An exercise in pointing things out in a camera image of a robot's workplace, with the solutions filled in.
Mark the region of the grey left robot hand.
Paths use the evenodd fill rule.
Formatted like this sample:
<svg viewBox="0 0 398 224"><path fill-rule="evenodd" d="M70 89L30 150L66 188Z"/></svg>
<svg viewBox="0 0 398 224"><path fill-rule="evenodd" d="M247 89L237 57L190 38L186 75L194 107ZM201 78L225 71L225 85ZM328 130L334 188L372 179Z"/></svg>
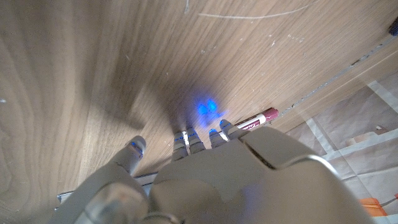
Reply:
<svg viewBox="0 0 398 224"><path fill-rule="evenodd" d="M190 128L146 192L132 176L143 137L131 139L56 209L52 223L372 223L337 171L270 127L227 120L207 149Z"/></svg>

